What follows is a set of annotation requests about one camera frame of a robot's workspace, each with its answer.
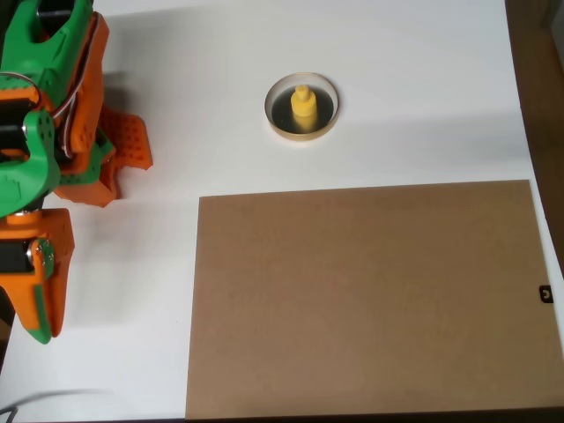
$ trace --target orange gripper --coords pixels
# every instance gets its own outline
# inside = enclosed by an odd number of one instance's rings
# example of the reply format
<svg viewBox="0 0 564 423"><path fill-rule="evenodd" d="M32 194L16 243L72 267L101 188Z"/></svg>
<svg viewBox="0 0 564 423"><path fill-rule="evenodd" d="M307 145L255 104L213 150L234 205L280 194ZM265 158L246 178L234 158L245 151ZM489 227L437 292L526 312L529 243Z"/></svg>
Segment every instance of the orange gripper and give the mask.
<svg viewBox="0 0 564 423"><path fill-rule="evenodd" d="M55 268L48 280L43 280L41 257L32 249L36 272L0 274L0 286L6 291L19 320L27 330L39 329L39 315L33 288L43 285L45 306L51 333L56 337L63 327L67 276L71 264L74 239L71 217L66 209L33 211L23 215L10 215L0 220L0 240L49 240L54 249Z"/></svg>
<svg viewBox="0 0 564 423"><path fill-rule="evenodd" d="M102 57L108 42L109 29L106 20L94 13L97 29L92 33L90 55L85 63L84 81L77 93L77 108L70 128L70 146L74 153L90 152L96 138L96 127L104 101Z"/></svg>
<svg viewBox="0 0 564 423"><path fill-rule="evenodd" d="M103 158L100 179L94 183L78 185L59 185L55 193L74 203L84 203L106 207L117 198L115 181L115 148Z"/></svg>
<svg viewBox="0 0 564 423"><path fill-rule="evenodd" d="M151 147L143 119L102 106L99 126L115 146L116 167L152 166Z"/></svg>

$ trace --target white table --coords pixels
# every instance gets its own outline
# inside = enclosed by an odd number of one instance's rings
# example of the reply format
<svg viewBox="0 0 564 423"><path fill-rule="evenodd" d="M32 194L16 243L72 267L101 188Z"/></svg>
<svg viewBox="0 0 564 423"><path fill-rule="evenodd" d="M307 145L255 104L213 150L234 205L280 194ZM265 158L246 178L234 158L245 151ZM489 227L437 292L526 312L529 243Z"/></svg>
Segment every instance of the white table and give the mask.
<svg viewBox="0 0 564 423"><path fill-rule="evenodd" d="M183 11L112 14L191 4ZM200 196L531 180L553 291L564 282L523 130L503 0L97 0L105 72L144 117L154 166L124 199L68 207L76 239L63 332L14 323L0 405L17 421L184 416ZM308 144L273 133L270 87L296 71L337 85L342 114ZM564 327L564 301L556 305Z"/></svg>

